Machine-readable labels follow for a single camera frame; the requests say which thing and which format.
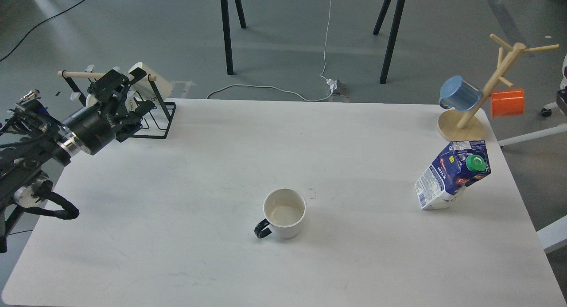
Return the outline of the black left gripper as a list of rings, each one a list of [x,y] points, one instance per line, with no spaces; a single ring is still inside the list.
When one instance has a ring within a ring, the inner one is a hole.
[[[130,98],[126,99],[126,107],[133,111],[119,113],[116,121],[113,118],[115,115],[101,111],[101,105],[83,107],[62,122],[64,136],[59,140],[59,146],[70,156],[79,151],[94,155],[113,140],[122,142],[133,137],[142,128],[144,115],[155,108],[152,101],[142,99],[137,91],[130,89],[146,75],[140,68],[136,68],[132,74],[110,70],[91,82],[87,93],[93,93],[103,102],[109,99],[112,91],[125,88]]]

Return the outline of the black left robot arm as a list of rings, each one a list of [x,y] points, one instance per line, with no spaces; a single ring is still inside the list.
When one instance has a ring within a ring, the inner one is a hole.
[[[122,142],[142,128],[142,119],[155,107],[151,100],[140,101],[133,110],[126,107],[130,87],[146,80],[155,85],[156,76],[136,67],[127,75],[110,70],[105,74],[62,72],[71,87],[73,78],[93,78],[88,93],[96,101],[64,121],[52,117],[31,91],[12,109],[12,116],[1,128],[21,135],[17,142],[1,145],[1,252],[8,250],[8,234],[24,213],[73,220],[79,210],[55,193],[54,183],[42,169],[49,160],[63,166],[79,152],[97,154],[113,140]]]

